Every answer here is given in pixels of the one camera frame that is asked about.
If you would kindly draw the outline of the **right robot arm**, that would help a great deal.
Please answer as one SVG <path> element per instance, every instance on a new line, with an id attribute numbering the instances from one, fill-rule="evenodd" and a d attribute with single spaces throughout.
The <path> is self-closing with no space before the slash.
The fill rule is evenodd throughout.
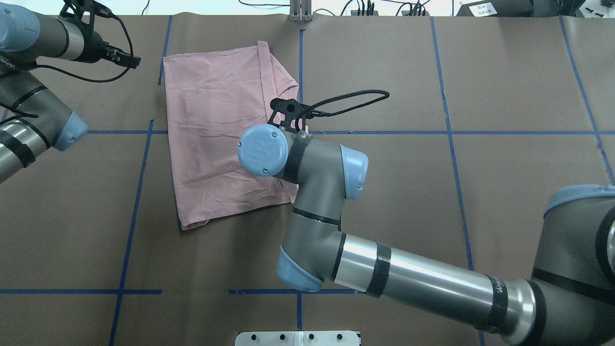
<path id="1" fill-rule="evenodd" d="M 317 292 L 326 282 L 435 314 L 510 346 L 603 346 L 614 339 L 614 186 L 556 190 L 543 212 L 529 278 L 505 279 L 344 229 L 366 184 L 361 151 L 272 124 L 246 130 L 241 166 L 298 189 L 277 276 Z"/>

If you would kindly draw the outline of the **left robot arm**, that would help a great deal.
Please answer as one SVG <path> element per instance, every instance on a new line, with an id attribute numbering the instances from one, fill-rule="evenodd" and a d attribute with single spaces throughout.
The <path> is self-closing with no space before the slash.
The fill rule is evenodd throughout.
<path id="1" fill-rule="evenodd" d="M 133 44 L 125 52 L 94 29 L 95 18 L 120 18 L 96 0 L 66 0 L 57 17 L 2 3 L 1 107 L 12 116 L 1 121 L 0 180 L 5 182 L 50 148 L 66 151 L 83 138 L 88 125 L 32 73 L 44 69 L 39 57 L 138 68 Z"/>

